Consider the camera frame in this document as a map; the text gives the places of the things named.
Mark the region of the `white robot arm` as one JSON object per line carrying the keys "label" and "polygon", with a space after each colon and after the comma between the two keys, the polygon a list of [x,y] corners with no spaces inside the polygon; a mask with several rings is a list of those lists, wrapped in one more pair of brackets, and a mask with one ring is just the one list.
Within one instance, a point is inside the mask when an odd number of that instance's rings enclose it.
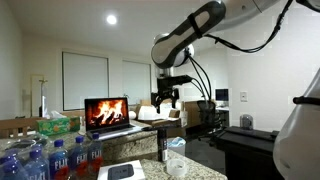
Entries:
{"label": "white robot arm", "polygon": [[[202,37],[242,24],[279,0],[210,0],[176,29],[154,39],[151,58],[160,69],[183,65],[188,47]],[[275,139],[273,161],[285,180],[320,180],[320,70]]]}

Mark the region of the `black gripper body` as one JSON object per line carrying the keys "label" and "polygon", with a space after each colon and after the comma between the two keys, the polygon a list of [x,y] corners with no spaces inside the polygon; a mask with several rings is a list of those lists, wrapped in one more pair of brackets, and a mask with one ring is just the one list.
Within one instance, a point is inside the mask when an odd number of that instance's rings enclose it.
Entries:
{"label": "black gripper body", "polygon": [[192,78],[188,75],[158,78],[158,91],[151,94],[151,104],[155,107],[156,100],[162,103],[164,100],[171,100],[173,97],[179,99],[179,91],[175,88],[175,85],[183,85],[191,81]]}

